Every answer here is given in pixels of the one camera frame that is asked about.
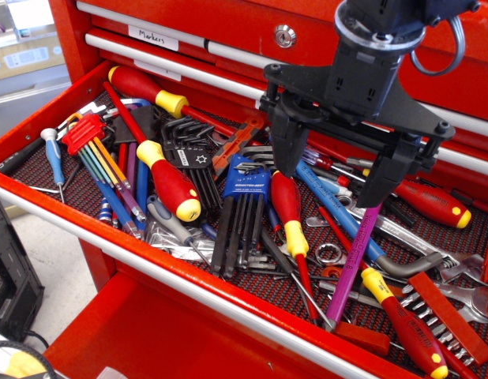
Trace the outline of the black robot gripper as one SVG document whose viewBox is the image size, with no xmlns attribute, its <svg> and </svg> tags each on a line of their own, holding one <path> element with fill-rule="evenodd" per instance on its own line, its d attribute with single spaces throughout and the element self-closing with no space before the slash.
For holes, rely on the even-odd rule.
<svg viewBox="0 0 488 379">
<path fill-rule="evenodd" d="M 261 109 L 272 123 L 276 168 L 287 178 L 295 173 L 311 131 L 375 152 L 359 208 L 376 208 L 405 174 L 429 170 L 455 130 L 402 87 L 397 74 L 405 53 L 343 37 L 330 66 L 267 65 Z"/>
</svg>

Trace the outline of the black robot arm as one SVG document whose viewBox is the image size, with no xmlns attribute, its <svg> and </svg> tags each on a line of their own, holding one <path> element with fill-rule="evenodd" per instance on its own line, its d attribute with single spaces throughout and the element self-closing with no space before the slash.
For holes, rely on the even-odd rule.
<svg viewBox="0 0 488 379">
<path fill-rule="evenodd" d="M 329 66 L 270 64 L 261 108 L 272 123 L 276 168 L 292 176 L 310 131 L 374 151 L 377 158 L 358 205 L 379 205 L 404 177 L 430 171 L 443 141 L 454 136 L 445 120 L 413 100 L 398 71 L 413 56 L 426 28 L 451 25 L 452 67 L 465 51 L 460 15 L 477 1 L 344 1 L 335 14 L 339 35 Z"/>
</svg>

